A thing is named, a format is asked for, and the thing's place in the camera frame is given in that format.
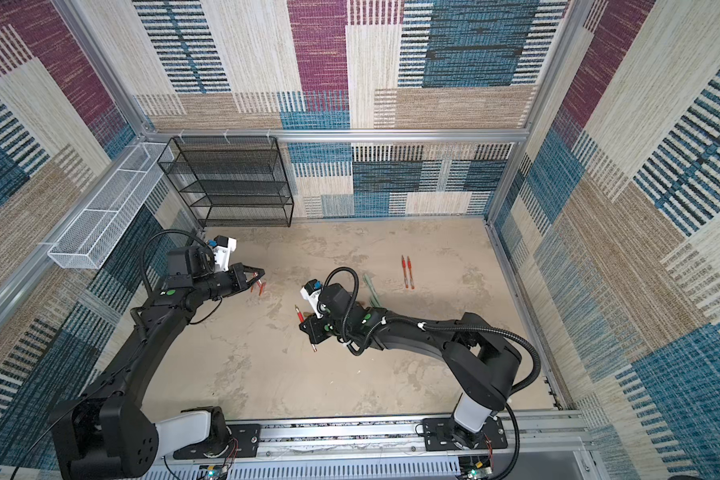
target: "white mesh basket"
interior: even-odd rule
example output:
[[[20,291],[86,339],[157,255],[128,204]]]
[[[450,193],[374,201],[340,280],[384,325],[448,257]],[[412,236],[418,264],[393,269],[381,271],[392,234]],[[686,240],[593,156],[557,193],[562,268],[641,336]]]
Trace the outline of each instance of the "white mesh basket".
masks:
[[[173,160],[165,146],[142,143],[133,149],[48,256],[61,268],[101,268],[162,177],[157,159],[163,155],[162,161]]]

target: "black mesh shelf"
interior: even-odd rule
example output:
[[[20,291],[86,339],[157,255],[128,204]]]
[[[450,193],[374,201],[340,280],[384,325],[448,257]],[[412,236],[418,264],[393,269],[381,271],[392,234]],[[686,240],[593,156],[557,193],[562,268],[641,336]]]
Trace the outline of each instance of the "black mesh shelf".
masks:
[[[277,140],[172,138],[163,172],[203,226],[290,226],[293,195]]]

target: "wooden floor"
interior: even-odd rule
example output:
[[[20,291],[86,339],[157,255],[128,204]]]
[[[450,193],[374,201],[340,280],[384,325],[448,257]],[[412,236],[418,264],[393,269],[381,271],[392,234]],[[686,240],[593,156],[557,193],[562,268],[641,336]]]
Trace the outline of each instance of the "wooden floor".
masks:
[[[256,289],[224,299],[208,321],[174,341],[144,398],[153,421],[211,405],[227,418],[450,412],[461,389],[439,360],[400,350],[354,357],[334,339],[312,351],[293,306],[308,312],[301,286],[323,281],[336,266],[368,274],[390,310],[432,320],[475,312],[527,336],[480,219],[211,229],[207,236],[218,234],[238,240],[232,263],[266,270],[266,287],[260,296]],[[411,257],[415,290],[404,287],[402,254]],[[348,274],[334,281],[352,288]],[[361,281],[358,300],[368,299]],[[213,307],[207,302],[196,319]],[[529,370],[525,355],[518,379]],[[552,408],[541,379],[511,400],[515,409]]]

